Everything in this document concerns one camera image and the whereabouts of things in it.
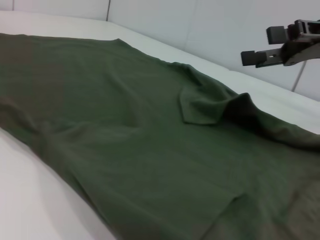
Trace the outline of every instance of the white table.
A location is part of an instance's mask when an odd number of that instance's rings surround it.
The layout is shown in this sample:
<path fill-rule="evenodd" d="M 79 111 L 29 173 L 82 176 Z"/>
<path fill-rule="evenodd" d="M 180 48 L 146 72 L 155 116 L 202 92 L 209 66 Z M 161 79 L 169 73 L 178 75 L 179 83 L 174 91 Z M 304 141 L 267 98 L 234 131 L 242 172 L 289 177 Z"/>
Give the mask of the white table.
<path fill-rule="evenodd" d="M 110 22 L 0 11 L 0 33 L 97 40 L 122 39 L 168 62 L 190 64 L 263 111 L 320 134 L 317 101 L 203 60 Z M 113 240 L 90 207 L 25 145 L 0 130 L 1 240 Z"/>

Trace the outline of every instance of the garment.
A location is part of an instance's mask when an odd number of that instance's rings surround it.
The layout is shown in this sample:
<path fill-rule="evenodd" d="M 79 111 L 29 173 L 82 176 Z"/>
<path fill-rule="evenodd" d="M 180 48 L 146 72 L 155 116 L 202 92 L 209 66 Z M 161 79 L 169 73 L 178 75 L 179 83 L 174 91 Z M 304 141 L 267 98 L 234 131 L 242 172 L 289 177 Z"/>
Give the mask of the garment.
<path fill-rule="evenodd" d="M 119 239 L 319 239 L 320 137 L 247 93 L 120 39 L 1 34 L 0 52 L 0 127 Z"/>

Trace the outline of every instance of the cloth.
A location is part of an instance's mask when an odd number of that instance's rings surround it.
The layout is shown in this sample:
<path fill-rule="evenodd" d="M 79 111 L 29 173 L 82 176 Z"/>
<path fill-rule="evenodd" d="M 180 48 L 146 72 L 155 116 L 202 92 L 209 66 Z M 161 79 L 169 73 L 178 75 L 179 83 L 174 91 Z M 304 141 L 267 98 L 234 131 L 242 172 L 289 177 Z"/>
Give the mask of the cloth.
<path fill-rule="evenodd" d="M 119 39 L 0 34 L 0 53 L 0 127 L 119 239 L 320 238 L 320 137 L 247 93 Z"/>

